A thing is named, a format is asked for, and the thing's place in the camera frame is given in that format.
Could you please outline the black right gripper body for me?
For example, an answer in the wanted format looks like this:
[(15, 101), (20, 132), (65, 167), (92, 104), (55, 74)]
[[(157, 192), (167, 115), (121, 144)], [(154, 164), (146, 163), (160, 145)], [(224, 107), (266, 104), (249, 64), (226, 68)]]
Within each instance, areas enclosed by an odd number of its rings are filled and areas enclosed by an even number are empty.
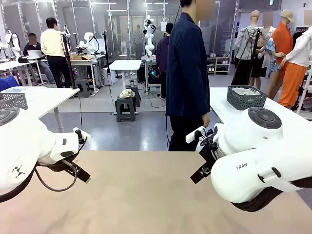
[(212, 168), (217, 161), (218, 157), (216, 151), (218, 149), (217, 143), (211, 143), (210, 141), (202, 141), (198, 144), (199, 154), (205, 160), (205, 163), (201, 168)]

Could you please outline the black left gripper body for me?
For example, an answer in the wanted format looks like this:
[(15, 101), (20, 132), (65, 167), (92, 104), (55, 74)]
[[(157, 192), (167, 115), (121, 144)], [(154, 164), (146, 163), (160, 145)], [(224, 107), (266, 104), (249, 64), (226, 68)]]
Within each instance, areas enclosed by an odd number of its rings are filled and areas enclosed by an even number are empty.
[(78, 153), (75, 153), (70, 156), (63, 157), (61, 160), (55, 163), (44, 163), (38, 161), (36, 166), (47, 167), (52, 171), (74, 171), (74, 169), (79, 170), (79, 166), (73, 162), (77, 156)]

